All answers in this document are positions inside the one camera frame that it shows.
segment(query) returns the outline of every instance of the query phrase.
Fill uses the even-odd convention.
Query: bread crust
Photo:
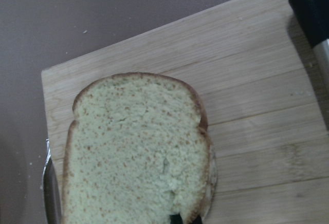
[[[193,97],[193,101],[195,103],[195,108],[200,113],[200,123],[198,125],[198,129],[199,129],[200,135],[203,136],[204,141],[208,147],[208,158],[207,158],[208,163],[207,163],[207,167],[204,169],[204,178],[206,181],[204,196],[203,196],[202,200],[198,204],[195,205],[195,207],[193,208],[192,214],[184,221],[184,223],[185,224],[192,223],[193,220],[195,220],[197,218],[197,216],[201,216],[202,219],[204,219],[210,209],[211,199],[215,192],[215,185],[217,182],[217,169],[216,169],[216,163],[215,163],[215,153],[214,153],[214,149],[213,149],[213,143],[211,142],[211,139],[208,136],[208,132],[207,132],[208,119],[207,119],[207,115],[206,115],[206,110],[205,110],[205,107],[204,107],[204,104],[203,104],[201,98],[199,97],[199,95],[197,94],[197,92],[195,91],[195,89],[192,86],[190,86],[189,84],[185,83],[182,80],[179,80],[179,79],[176,79],[173,77],[169,77],[169,76],[164,76],[161,74],[156,74],[156,73],[148,73],[148,72],[119,73],[119,74],[115,74],[115,75],[112,75],[109,77],[100,78],[100,79],[92,82],[88,86],[86,86],[83,90],[81,90],[79,92],[79,94],[76,96],[76,98],[74,99],[74,103],[72,106],[73,112],[75,111],[76,106],[78,105],[80,99],[94,85],[98,84],[99,82],[104,81],[105,79],[109,79],[109,78],[115,79],[115,78],[130,77],[130,76],[140,76],[141,78],[143,78],[144,76],[145,77],[152,76],[154,78],[171,80],[171,81],[174,81],[176,83],[183,85],[191,93],[191,95]],[[68,130],[68,136],[67,136],[67,142],[66,142],[66,148],[65,148],[65,157],[64,157],[64,163],[63,163],[63,167],[64,167],[63,188],[62,188],[63,209],[65,209],[66,204],[67,204],[64,189],[66,188],[66,185],[67,185],[67,176],[68,176],[68,173],[70,170],[69,163],[68,163],[68,157],[70,155],[70,150],[71,150],[72,131],[74,130],[74,128],[76,126],[77,126],[77,121],[76,120],[72,121],[72,123],[69,127],[69,130]],[[63,216],[62,224],[66,223],[65,219],[66,219],[65,216]]]

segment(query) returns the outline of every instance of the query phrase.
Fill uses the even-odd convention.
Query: cutting board
[[[218,167],[205,223],[329,223],[328,94],[288,0],[232,0],[43,70],[60,185],[75,96],[129,71],[203,99]]]

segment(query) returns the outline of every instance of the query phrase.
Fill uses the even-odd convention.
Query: brown table surface
[[[46,223],[42,69],[226,1],[0,0],[0,223]]]

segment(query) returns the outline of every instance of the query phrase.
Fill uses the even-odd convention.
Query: wheat bread
[[[184,224],[204,217],[216,183],[203,104],[188,84],[123,73],[73,104],[63,175],[63,224]]]

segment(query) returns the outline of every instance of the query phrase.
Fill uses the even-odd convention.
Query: wooden cutting board
[[[329,223],[328,94],[288,0],[232,0],[42,72],[58,181],[92,81],[166,74],[203,99],[218,184],[205,223]]]

